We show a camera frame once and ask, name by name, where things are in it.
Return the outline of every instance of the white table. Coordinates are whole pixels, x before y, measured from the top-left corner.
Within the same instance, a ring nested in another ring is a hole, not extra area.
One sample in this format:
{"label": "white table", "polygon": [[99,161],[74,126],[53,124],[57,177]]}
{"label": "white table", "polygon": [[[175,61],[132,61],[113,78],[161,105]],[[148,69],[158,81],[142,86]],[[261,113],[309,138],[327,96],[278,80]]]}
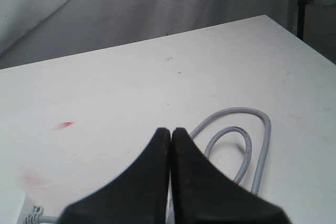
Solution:
{"label": "white table", "polygon": [[[48,215],[96,191],[139,155],[159,126],[189,132],[232,106],[266,112],[271,145],[259,195],[293,223],[336,222],[336,66],[266,16],[0,71],[2,189],[22,188]],[[61,129],[60,124],[67,126]],[[264,133],[252,115],[217,120],[195,140],[239,125],[253,157]],[[233,178],[235,133],[212,162]]]}

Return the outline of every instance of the gray cable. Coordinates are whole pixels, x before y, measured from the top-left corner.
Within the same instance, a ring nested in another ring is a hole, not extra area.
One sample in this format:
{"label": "gray cable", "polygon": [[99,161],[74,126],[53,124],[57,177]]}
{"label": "gray cable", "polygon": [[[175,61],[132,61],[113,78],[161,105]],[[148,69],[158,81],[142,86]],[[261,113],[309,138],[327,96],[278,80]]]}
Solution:
{"label": "gray cable", "polygon": [[[247,113],[247,114],[252,114],[252,115],[256,115],[258,116],[262,122],[264,123],[265,126],[265,133],[264,133],[264,140],[263,140],[263,145],[261,147],[261,151],[260,151],[260,155],[259,155],[259,159],[258,159],[258,164],[257,164],[257,168],[255,171],[255,175],[254,175],[254,179],[253,179],[253,183],[252,183],[252,188],[251,188],[251,193],[257,195],[259,192],[259,187],[260,187],[260,183],[261,183],[261,178],[262,178],[262,172],[264,171],[264,166],[265,166],[265,162],[266,162],[266,157],[267,157],[267,153],[268,153],[268,146],[269,146],[269,142],[270,142],[270,136],[271,136],[271,121],[268,117],[268,115],[266,115],[264,112],[260,111],[260,110],[256,110],[256,109],[252,109],[252,108],[245,108],[245,107],[233,107],[233,108],[228,108],[228,109],[224,109],[224,110],[219,110],[215,113],[213,113],[212,115],[208,116],[203,122],[201,122],[190,134],[190,137],[192,139],[195,139],[195,137],[204,129],[206,128],[210,123],[212,123],[213,121],[215,121],[216,119],[218,119],[219,117],[228,115],[228,114],[232,114],[232,113]],[[215,143],[226,133],[229,132],[238,132],[240,133],[245,140],[245,155],[244,155],[244,160],[243,163],[240,166],[240,169],[237,173],[237,175],[235,176],[235,178],[233,179],[233,181],[235,183],[240,183],[241,179],[244,177],[246,170],[248,168],[248,165],[250,163],[250,159],[251,159],[251,152],[252,152],[252,144],[251,144],[251,139],[250,136],[248,135],[248,133],[240,128],[240,127],[236,127],[236,126],[232,126],[232,127],[227,127],[225,129],[222,129],[221,131],[219,131],[208,143],[204,155],[209,158],[211,150],[213,148],[213,146],[215,145]],[[167,218],[167,224],[174,224],[175,220],[174,220],[174,209],[173,209],[173,202],[172,202],[172,191],[170,188],[170,210],[169,210],[169,215]]]}
{"label": "gray cable", "polygon": [[40,216],[38,218],[38,223],[57,223],[58,218],[57,217],[52,217],[52,216]]}

